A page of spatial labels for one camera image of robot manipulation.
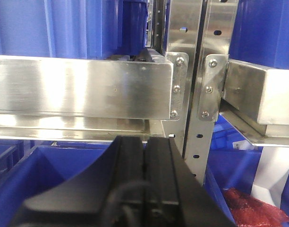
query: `blue container wall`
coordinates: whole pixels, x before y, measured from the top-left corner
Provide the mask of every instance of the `blue container wall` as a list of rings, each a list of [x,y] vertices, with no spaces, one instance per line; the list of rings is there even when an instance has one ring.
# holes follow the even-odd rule
[[[117,54],[138,55],[145,46],[147,0],[123,1],[122,46]]]
[[[118,47],[122,0],[0,0],[0,54],[104,59]]]
[[[38,147],[0,181],[0,227],[6,227],[24,199],[48,190],[85,170],[102,149]]]
[[[230,58],[289,69],[289,0],[239,0]]]

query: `stainless steel beam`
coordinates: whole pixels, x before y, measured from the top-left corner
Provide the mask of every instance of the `stainless steel beam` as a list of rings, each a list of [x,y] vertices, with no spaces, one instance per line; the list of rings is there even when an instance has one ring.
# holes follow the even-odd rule
[[[181,153],[183,152],[185,139],[201,9],[201,0],[172,0],[170,2],[170,18],[165,51],[184,52],[188,55],[189,61],[185,89],[181,91],[184,98],[181,103],[182,109],[178,113],[179,120],[163,122],[163,126],[166,136],[175,136],[176,145]]]
[[[0,55],[0,114],[169,119],[173,64],[160,58],[132,62]]]
[[[213,122],[203,121],[202,113],[198,112],[201,92],[205,92],[202,89],[204,62],[209,54],[228,54],[237,6],[238,0],[208,0],[206,5],[185,148],[186,163],[200,183],[204,181],[214,127]]]
[[[223,98],[257,124],[289,125],[289,70],[230,60]]]

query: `hex bolt head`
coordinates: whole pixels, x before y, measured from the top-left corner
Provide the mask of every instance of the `hex bolt head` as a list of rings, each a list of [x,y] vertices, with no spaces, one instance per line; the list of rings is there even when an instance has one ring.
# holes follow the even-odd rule
[[[173,87],[173,92],[174,92],[174,93],[179,93],[180,91],[181,91],[181,88],[180,88],[179,85],[175,85],[175,86]]]
[[[206,118],[206,117],[208,117],[209,115],[210,115],[209,112],[203,111],[201,116],[202,116],[203,118]]]
[[[209,62],[209,66],[211,68],[215,68],[217,66],[218,62],[216,59],[211,59],[210,62]]]
[[[206,87],[206,89],[205,89],[205,92],[206,93],[213,93],[213,91],[214,91],[214,88],[213,87]]]
[[[172,110],[171,113],[170,113],[170,116],[171,116],[171,118],[177,117],[178,116],[177,111],[176,110]]]
[[[176,59],[176,65],[177,66],[182,66],[183,63],[184,63],[184,59],[182,57],[178,57]]]

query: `metal bracket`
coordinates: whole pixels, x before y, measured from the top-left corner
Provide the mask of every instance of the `metal bracket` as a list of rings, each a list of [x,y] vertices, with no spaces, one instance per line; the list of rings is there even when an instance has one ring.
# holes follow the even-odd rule
[[[167,52],[166,59],[174,64],[170,120],[177,121],[180,119],[179,114],[182,110],[183,97],[185,93],[188,55],[180,52]]]
[[[228,59],[225,54],[210,54],[205,58],[197,113],[202,121],[215,122],[218,119]]]

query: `metal plate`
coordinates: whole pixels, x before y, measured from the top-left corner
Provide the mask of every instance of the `metal plate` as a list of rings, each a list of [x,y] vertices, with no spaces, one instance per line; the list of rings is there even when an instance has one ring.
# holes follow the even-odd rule
[[[210,150],[214,122],[202,121],[198,117],[199,97],[202,92],[204,76],[204,62],[209,54],[228,54],[230,39],[234,27],[238,0],[204,1],[204,21],[202,21],[202,40],[200,50],[197,50],[197,72],[195,79],[192,109],[187,128],[185,159],[191,172],[196,174],[200,183],[204,181],[207,157]]]
[[[234,114],[227,106],[221,107],[220,114],[229,121],[251,144],[258,147],[289,147],[287,137],[267,137],[258,133],[249,124]]]
[[[0,139],[113,141],[117,135],[143,141],[164,137],[161,121],[0,114]]]
[[[258,124],[289,125],[289,70],[230,60],[223,98]]]
[[[223,91],[223,84],[229,56],[210,54],[204,62],[198,118],[202,121],[215,122]]]
[[[163,122],[163,126],[166,136],[175,135],[175,143],[181,154],[183,153],[186,132],[201,9],[202,1],[171,0],[170,2],[170,18],[165,51],[184,52],[189,56],[189,61],[182,110],[178,113],[179,120]],[[187,28],[187,32],[181,30],[181,28]]]
[[[189,60],[186,53],[177,52],[167,52],[166,58],[174,65],[170,119],[177,121],[180,119],[183,108]]]
[[[0,56],[0,114],[170,118],[173,64]]]

